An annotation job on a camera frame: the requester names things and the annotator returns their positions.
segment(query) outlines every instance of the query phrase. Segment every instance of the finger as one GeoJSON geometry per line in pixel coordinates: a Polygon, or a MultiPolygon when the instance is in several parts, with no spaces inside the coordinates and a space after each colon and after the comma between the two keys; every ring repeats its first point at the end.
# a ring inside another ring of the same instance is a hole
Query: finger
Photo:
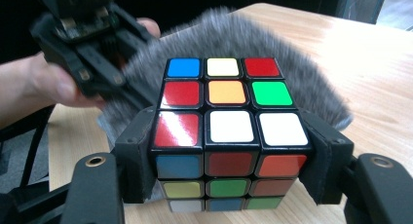
{"type": "Polygon", "coordinates": [[[159,28],[159,25],[154,20],[150,18],[138,18],[136,20],[139,24],[146,27],[146,30],[148,30],[148,32],[152,36],[156,38],[161,37],[161,29],[159,28]]]}
{"type": "Polygon", "coordinates": [[[72,77],[60,66],[47,63],[43,55],[35,57],[33,65],[37,93],[50,103],[72,107],[91,107],[104,103],[100,96],[87,98],[78,90],[72,77]]]}

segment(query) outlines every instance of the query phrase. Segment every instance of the table surface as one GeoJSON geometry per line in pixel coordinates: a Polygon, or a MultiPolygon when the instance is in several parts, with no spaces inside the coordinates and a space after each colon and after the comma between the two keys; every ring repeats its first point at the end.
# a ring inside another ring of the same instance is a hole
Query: table surface
{"type": "MultiPolygon", "coordinates": [[[[413,33],[267,4],[236,11],[291,43],[319,65],[355,118],[343,134],[355,155],[393,158],[413,174],[413,33]]],[[[99,110],[58,105],[49,125],[51,189],[68,183],[74,165],[107,152],[99,110]]],[[[316,206],[295,182],[277,209],[171,213],[166,201],[125,205],[127,223],[345,223],[340,205],[316,206]]]]}

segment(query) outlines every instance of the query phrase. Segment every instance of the green sticker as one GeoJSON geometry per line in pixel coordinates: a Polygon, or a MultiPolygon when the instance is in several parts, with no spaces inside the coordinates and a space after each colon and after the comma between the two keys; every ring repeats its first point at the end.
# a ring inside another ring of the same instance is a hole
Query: green sticker
{"type": "Polygon", "coordinates": [[[253,82],[255,100],[260,105],[291,105],[292,99],[285,83],[275,81],[253,82]]]}
{"type": "Polygon", "coordinates": [[[246,209],[268,209],[276,208],[282,201],[281,197],[251,198],[246,209]]]}
{"type": "Polygon", "coordinates": [[[212,197],[241,197],[245,193],[246,181],[243,179],[214,180],[210,182],[212,197]]]}

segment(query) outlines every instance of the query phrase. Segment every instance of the rubik's cube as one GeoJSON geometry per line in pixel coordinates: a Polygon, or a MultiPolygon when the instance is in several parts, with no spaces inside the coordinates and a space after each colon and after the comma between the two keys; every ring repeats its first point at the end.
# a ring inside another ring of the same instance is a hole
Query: rubik's cube
{"type": "Polygon", "coordinates": [[[172,58],[150,153],[171,211],[276,208],[312,152],[273,58],[172,58]]]}

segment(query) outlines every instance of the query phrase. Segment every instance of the screw hole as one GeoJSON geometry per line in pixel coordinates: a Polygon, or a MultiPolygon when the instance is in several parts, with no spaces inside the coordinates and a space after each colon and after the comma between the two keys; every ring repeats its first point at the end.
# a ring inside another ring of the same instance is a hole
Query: screw hole
{"type": "Polygon", "coordinates": [[[137,143],[137,139],[135,137],[128,138],[127,143],[129,143],[129,144],[137,143]]]}
{"type": "Polygon", "coordinates": [[[106,162],[106,158],[94,157],[86,161],[86,166],[89,168],[98,167],[106,162]]]}
{"type": "Polygon", "coordinates": [[[381,157],[372,157],[371,162],[381,168],[392,168],[394,166],[391,161],[381,157]]]}

